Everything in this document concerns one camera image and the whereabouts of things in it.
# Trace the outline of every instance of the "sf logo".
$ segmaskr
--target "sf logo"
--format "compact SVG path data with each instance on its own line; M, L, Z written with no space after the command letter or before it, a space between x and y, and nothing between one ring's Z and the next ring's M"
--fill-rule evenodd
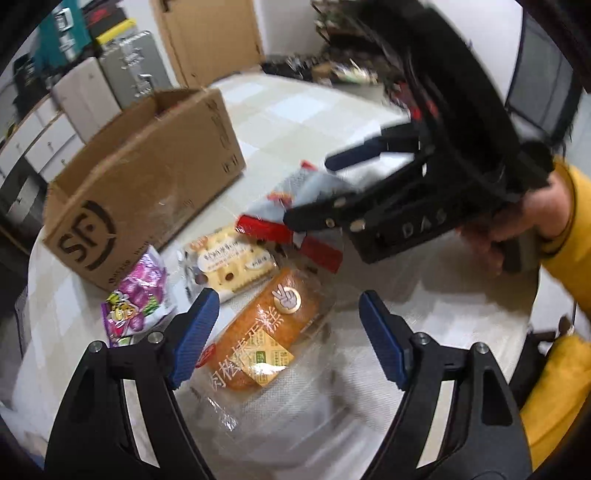
M57 246L68 255L77 255L76 262L85 263L86 269L93 271L115 246L115 224L96 202L88 200L82 209L84 211L74 218L70 232L60 238Z

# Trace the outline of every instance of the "yellow jacket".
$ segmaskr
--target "yellow jacket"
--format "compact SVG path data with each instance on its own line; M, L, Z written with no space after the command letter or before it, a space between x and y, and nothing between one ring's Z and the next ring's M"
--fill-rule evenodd
M556 171L569 187L574 208L565 231L543 246L542 265L591 319L591 180L560 162ZM591 343L576 335L560 338L521 410L534 469L556 448L590 391Z

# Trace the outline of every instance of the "white tablecloth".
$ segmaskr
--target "white tablecloth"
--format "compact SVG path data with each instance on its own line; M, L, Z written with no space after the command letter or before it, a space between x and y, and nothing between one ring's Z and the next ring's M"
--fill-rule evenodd
M180 299L184 297L176 260L180 245L233 221L301 160L321 165L327 153L379 132L380 125L405 119L395 109L263 74L234 76L218 86L247 168L164 249ZM399 163L399 158L384 159L377 170ZM336 284L337 303L328 319L325 346L311 351L310 367L301 367L297 379L276 381L275 391L282 392L276 399L281 408L272 418L264 411L246 411L241 424L229 432L198 401L190 382L178 392L187 424L218 478L362 476L402 397L384 378L359 321L357 299L362 291L376 290L415 331L428 332L442 344L465 348L477 340L486 342L510 377L537 286L534 274L490 278L454 233L377 265L361 263L346 243ZM32 341L13 405L46 438L84 349L92 340L106 338L99 307L104 298L104 292L64 267L37 240L27 308ZM185 300L180 308L187 305ZM230 304L222 316L230 317L234 310ZM154 461L132 390L128 389L129 405L138 447ZM425 458L437 452L444 411L438 410Z

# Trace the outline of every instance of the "door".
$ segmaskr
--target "door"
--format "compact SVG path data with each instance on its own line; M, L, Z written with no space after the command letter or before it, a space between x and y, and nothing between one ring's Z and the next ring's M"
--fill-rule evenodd
M180 83L206 86L261 62L252 0L152 0L152 6Z

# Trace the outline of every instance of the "snack package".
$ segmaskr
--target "snack package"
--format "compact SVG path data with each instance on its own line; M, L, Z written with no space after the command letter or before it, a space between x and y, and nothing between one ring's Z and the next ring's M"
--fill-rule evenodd
M283 215L289 208L354 190L346 180L318 171L314 165L302 162L298 171L240 216L236 230L253 238L294 244L314 263L336 273L343 261L340 229L294 233L283 224Z
M196 368L208 370L213 392L267 387L301 354L296 343L329 309L315 277L285 267L203 351Z
M234 225L216 230L187 244L179 260L185 273L189 300L206 287L231 299L259 280L276 273L275 259L255 239L236 231Z
M166 267L150 245L117 290L101 304L109 346L129 345L134 335L158 325L174 307Z

